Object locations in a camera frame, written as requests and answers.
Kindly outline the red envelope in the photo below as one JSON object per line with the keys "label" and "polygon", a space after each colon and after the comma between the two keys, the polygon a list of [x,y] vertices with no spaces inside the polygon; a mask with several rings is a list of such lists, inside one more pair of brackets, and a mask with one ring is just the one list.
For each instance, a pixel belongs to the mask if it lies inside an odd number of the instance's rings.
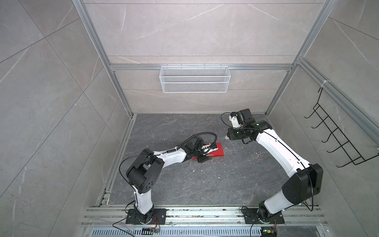
{"label": "red envelope", "polygon": [[223,157],[224,156],[224,151],[223,151],[222,143],[217,142],[216,144],[217,144],[218,149],[216,151],[213,151],[213,152],[205,155],[207,158],[210,158],[210,157]]}

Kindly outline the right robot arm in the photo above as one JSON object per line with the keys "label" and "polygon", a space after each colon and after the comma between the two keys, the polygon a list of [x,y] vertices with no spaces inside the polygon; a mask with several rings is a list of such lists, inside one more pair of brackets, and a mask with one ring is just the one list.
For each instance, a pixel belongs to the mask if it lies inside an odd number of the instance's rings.
{"label": "right robot arm", "polygon": [[232,120],[227,137],[230,140],[244,141],[250,138],[263,146],[282,166],[289,179],[272,197],[259,204],[258,219],[270,222],[282,210],[311,199],[321,191],[323,168],[311,164],[291,149],[266,121],[250,124]]}

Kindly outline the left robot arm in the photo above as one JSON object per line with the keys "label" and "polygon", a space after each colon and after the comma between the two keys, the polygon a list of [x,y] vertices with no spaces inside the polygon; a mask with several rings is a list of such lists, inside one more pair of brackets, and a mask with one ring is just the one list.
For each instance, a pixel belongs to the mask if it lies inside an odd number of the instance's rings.
{"label": "left robot arm", "polygon": [[165,151],[143,150],[125,173],[126,181],[132,187],[134,207],[128,211],[127,224],[157,225],[165,220],[165,209],[155,210],[151,189],[156,184],[163,168],[189,160],[203,163],[212,157],[223,156],[217,135],[203,132],[186,139],[179,146]]}

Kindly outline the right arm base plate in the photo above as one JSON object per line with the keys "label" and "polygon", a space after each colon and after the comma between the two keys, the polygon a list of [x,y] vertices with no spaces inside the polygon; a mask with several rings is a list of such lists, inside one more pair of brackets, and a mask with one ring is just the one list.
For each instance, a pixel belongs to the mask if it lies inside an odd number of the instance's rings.
{"label": "right arm base plate", "polygon": [[270,214],[261,208],[241,208],[242,215],[246,224],[284,224],[281,212]]}

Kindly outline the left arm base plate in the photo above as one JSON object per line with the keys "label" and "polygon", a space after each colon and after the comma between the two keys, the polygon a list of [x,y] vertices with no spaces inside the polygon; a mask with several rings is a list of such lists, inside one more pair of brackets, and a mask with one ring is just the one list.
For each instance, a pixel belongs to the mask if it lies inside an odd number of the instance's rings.
{"label": "left arm base plate", "polygon": [[141,214],[137,209],[130,209],[127,213],[126,224],[149,224],[158,225],[165,224],[167,209],[153,208],[146,214]]}

